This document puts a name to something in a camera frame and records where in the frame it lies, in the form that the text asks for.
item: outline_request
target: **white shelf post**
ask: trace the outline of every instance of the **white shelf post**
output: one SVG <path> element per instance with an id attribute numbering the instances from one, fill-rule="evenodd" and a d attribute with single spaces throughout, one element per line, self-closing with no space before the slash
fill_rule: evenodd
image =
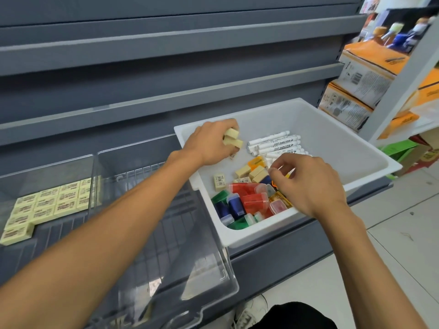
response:
<path id="1" fill-rule="evenodd" d="M 358 135 L 374 144 L 409 96 L 439 61 L 439 20 L 433 22 Z"/>

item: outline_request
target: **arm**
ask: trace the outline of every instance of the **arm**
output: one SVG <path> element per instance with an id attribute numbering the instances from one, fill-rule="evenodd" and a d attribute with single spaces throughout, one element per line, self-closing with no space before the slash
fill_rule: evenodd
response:
<path id="1" fill-rule="evenodd" d="M 236 151 L 222 143 L 230 127 L 238 128 L 234 119 L 198 127 L 155 174 L 3 285 L 2 328 L 83 328 L 189 177 Z"/>
<path id="2" fill-rule="evenodd" d="M 370 242 L 363 221 L 346 204 L 337 172 L 319 157 L 297 154 L 283 154 L 271 167 L 270 176 L 281 192 L 325 230 L 357 328 L 426 329 Z"/>

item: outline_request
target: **shoe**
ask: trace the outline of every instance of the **shoe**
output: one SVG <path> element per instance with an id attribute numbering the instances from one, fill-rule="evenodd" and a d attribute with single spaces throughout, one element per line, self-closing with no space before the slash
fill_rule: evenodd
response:
<path id="1" fill-rule="evenodd" d="M 268 312 L 267 300 L 259 295 L 237 307 L 235 321 L 230 329 L 248 329 L 262 320 Z"/>

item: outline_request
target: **white shelf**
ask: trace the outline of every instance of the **white shelf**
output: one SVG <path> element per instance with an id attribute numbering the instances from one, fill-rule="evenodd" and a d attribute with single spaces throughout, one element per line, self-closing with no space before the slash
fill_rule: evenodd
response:
<path id="1" fill-rule="evenodd" d="M 384 146 L 408 139 L 410 136 L 439 127 L 439 99 L 411 109 L 420 118 L 411 124 L 401 126 L 388 138 L 378 139 L 375 146 Z"/>

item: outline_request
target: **black pants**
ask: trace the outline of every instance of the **black pants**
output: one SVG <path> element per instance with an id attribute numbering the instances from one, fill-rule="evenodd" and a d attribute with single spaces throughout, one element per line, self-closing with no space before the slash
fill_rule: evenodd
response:
<path id="1" fill-rule="evenodd" d="M 252 329 L 337 329 L 334 321 L 301 302 L 274 305 Z"/>

